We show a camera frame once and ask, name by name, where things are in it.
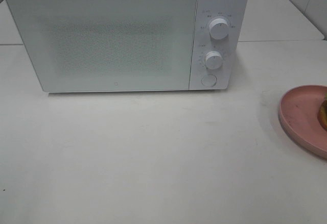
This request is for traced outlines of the round white door button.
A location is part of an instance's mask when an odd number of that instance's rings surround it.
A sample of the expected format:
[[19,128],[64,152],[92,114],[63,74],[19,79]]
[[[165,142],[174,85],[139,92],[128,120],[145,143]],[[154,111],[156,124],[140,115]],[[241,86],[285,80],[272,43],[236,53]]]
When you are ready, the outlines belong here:
[[205,75],[201,79],[201,84],[206,87],[214,87],[217,83],[217,77],[213,74]]

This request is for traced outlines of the white microwave door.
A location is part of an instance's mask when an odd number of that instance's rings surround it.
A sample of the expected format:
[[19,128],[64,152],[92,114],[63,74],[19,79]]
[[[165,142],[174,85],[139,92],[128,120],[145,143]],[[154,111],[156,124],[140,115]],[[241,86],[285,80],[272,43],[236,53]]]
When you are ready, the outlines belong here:
[[197,0],[7,0],[46,92],[186,90]]

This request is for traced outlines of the pink round plate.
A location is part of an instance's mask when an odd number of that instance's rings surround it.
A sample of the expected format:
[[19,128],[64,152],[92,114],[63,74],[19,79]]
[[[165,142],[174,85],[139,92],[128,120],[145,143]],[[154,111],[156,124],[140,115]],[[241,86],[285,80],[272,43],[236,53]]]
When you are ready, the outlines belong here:
[[287,91],[278,107],[280,124],[295,143],[326,159],[326,127],[318,117],[326,102],[326,87],[304,85]]

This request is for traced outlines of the burger with lettuce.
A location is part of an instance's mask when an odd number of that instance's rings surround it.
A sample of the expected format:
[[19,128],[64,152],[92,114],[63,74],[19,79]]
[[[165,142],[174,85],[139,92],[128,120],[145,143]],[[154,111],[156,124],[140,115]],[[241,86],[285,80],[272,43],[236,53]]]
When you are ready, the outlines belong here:
[[317,119],[320,123],[320,125],[327,130],[327,114],[326,114],[326,104],[327,104],[327,100],[326,100],[326,96],[324,98],[324,101],[321,103],[318,113],[317,113]]

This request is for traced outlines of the lower white timer knob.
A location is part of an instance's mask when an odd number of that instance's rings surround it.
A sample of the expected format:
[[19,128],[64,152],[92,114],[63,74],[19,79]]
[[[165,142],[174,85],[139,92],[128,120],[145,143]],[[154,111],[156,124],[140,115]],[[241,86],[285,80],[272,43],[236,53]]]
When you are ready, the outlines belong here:
[[208,52],[204,57],[204,65],[207,69],[215,70],[222,66],[223,57],[218,51]]

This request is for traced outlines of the upper white power knob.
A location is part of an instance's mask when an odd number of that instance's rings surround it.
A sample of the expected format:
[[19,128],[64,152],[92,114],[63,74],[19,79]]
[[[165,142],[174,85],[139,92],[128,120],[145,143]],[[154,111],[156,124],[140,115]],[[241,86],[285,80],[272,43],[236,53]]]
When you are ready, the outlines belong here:
[[229,21],[223,16],[212,19],[208,24],[210,37],[215,40],[225,38],[229,33],[229,27]]

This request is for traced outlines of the white microwave oven body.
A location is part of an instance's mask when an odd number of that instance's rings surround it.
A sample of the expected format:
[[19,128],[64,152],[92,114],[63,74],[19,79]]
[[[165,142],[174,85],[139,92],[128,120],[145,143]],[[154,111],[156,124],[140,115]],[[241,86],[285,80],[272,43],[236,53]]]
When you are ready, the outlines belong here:
[[43,91],[221,90],[247,0],[5,0]]

